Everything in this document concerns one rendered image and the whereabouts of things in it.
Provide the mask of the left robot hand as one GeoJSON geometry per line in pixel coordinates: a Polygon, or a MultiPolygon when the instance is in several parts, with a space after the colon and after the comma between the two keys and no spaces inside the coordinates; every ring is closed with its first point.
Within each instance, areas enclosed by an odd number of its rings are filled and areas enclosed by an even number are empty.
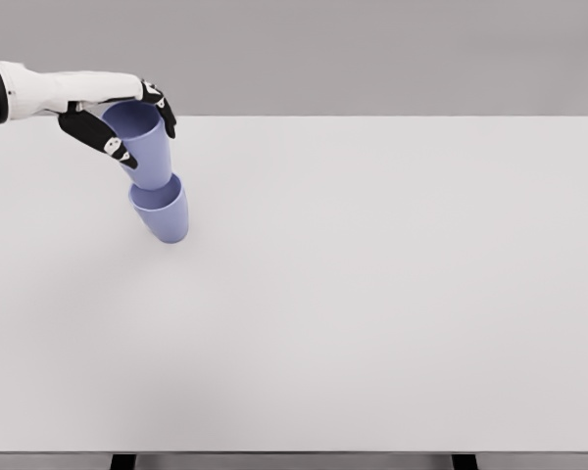
{"type": "Polygon", "coordinates": [[[175,137],[176,118],[164,92],[154,83],[123,72],[71,71],[48,75],[52,89],[41,109],[58,116],[60,128],[84,145],[108,155],[131,169],[137,159],[121,138],[88,106],[136,100],[154,106],[165,123],[166,134],[175,137]]]}

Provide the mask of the lavender blue plastic cup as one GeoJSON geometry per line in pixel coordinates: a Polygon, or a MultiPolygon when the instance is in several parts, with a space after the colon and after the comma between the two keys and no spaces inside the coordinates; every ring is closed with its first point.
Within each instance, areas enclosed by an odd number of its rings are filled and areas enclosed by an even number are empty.
{"type": "Polygon", "coordinates": [[[102,120],[137,160],[136,169],[124,169],[134,184],[144,190],[157,190],[170,181],[169,136],[155,105],[135,100],[117,102],[103,113],[102,120]]]}
{"type": "Polygon", "coordinates": [[[145,190],[131,184],[128,199],[150,232],[161,242],[178,243],[189,230],[189,209],[181,179],[173,173],[161,188],[145,190]]]}

